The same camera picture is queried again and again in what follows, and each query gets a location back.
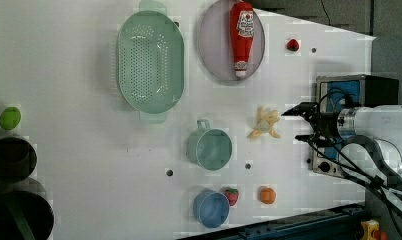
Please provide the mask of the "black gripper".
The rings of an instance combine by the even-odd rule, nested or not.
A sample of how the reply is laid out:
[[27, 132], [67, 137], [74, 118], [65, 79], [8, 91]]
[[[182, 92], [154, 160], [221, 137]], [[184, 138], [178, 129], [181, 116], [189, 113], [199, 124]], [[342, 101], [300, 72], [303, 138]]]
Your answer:
[[313, 142], [317, 147], [330, 147], [340, 138], [337, 129], [338, 114], [334, 112], [321, 112], [316, 102], [301, 102], [285, 111], [283, 116], [306, 117], [310, 123], [313, 134], [296, 135], [295, 139], [301, 142]]

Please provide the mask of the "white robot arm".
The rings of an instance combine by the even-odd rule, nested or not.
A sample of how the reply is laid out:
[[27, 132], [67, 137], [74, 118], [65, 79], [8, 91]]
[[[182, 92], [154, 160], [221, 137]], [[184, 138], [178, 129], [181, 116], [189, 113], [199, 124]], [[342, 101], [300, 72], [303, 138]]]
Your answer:
[[402, 105], [322, 112], [317, 102], [302, 102], [284, 114], [310, 124], [311, 134], [295, 138], [337, 163], [346, 179], [402, 200]]

